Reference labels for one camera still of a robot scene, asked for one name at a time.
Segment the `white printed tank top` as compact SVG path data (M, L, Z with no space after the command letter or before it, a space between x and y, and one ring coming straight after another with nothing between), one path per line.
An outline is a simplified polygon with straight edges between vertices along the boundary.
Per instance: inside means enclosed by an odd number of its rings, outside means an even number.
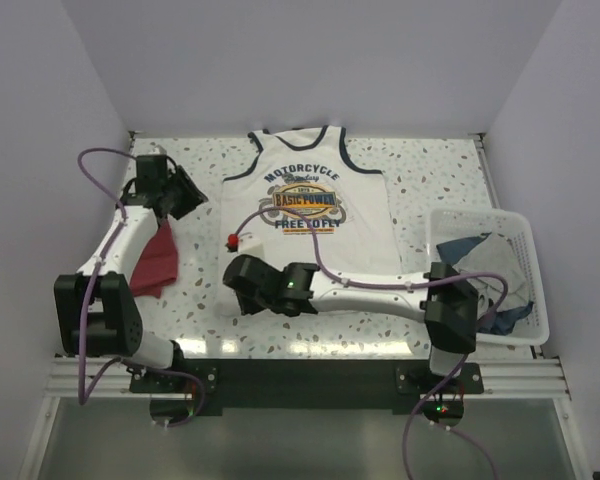
M393 275L401 269L383 173L356 165L340 126L250 133L257 156L223 180L220 239L256 235L277 269L313 262L330 270Z

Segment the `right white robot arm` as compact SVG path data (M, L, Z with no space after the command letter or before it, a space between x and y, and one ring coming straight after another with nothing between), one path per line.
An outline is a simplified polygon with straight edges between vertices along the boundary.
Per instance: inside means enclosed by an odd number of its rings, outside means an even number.
M291 263L278 270L243 254L229 263L222 282L236 294L243 315L360 311L424 324L430 340L425 379L439 393L460 382L462 365L476 349L478 293L465 276L444 263L432 263L427 272L354 280L348 273L331 274L311 263Z

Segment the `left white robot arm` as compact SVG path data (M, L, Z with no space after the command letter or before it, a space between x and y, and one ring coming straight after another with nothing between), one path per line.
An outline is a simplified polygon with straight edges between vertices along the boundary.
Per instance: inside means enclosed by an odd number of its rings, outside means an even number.
M153 368L153 382L165 392L180 390L187 368L174 359L172 341L147 331L130 287L133 271L149 241L166 220L179 220L208 201L184 168L166 153L134 157L135 176L118 194L88 172L90 153L77 163L84 176L115 202L112 223L96 251L73 274L57 277L53 287L62 347L81 360L120 357Z

